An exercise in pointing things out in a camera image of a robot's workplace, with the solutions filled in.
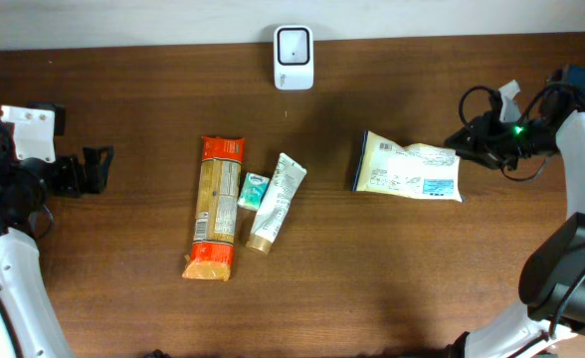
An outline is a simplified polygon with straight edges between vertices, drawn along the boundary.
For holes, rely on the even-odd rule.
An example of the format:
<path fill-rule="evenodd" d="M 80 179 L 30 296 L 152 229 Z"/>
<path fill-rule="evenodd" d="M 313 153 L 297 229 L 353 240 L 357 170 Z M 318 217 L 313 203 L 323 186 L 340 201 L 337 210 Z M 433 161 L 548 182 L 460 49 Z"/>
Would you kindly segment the pale yellow snack bag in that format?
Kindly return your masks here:
<path fill-rule="evenodd" d="M 403 147 L 366 130 L 352 190 L 462 202 L 460 162 L 453 149 L 423 143 Z"/>

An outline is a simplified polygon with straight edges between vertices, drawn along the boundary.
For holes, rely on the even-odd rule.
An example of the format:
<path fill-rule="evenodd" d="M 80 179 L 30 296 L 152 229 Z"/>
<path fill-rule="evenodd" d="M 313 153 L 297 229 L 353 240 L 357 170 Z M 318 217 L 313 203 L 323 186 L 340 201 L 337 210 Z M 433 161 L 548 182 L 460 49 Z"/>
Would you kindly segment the orange spaghetti packet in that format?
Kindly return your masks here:
<path fill-rule="evenodd" d="M 245 140 L 205 136 L 194 235 L 182 276 L 226 281 L 231 276 Z"/>

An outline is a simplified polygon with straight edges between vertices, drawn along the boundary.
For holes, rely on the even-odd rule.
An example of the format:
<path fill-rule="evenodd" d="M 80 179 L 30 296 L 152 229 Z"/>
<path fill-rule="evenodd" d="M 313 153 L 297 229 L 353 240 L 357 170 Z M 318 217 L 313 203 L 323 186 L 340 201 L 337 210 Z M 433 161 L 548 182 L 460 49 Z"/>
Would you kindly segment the teal tissue pack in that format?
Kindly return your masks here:
<path fill-rule="evenodd" d="M 268 177 L 248 172 L 240 191 L 237 205 L 240 208 L 257 212 L 268 189 Z"/>

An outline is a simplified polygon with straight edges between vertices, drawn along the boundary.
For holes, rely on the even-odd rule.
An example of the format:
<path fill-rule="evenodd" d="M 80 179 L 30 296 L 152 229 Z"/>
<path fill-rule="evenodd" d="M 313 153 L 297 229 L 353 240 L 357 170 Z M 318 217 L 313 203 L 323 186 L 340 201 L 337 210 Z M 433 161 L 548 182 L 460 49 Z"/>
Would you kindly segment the white cream tube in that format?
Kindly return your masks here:
<path fill-rule="evenodd" d="M 280 154 L 246 242 L 248 249 L 265 255 L 270 252 L 306 173 L 306 169 L 291 157 L 283 152 Z"/>

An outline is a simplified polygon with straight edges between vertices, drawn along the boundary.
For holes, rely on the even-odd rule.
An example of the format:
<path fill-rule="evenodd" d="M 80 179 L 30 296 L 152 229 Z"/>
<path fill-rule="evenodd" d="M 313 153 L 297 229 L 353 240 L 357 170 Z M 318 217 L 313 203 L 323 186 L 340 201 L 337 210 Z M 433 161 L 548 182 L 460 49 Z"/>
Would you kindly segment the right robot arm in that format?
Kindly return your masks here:
<path fill-rule="evenodd" d="M 504 177 L 519 160 L 560 156 L 565 222 L 527 259 L 518 300 L 486 327 L 464 332 L 447 357 L 535 357 L 585 336 L 585 69 L 553 72 L 524 111 L 502 89 L 488 92 L 489 111 L 465 120 L 444 144 L 461 158 Z"/>

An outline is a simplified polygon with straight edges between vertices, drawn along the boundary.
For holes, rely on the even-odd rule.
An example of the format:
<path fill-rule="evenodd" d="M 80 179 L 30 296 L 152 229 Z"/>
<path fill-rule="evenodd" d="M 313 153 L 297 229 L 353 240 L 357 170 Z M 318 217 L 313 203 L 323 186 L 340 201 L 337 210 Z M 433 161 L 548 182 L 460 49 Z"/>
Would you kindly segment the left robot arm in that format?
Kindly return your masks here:
<path fill-rule="evenodd" d="M 87 147 L 83 162 L 27 157 L 17 151 L 16 128 L 0 120 L 0 357 L 70 357 L 45 289 L 34 224 L 49 195 L 101 193 L 114 149 Z"/>

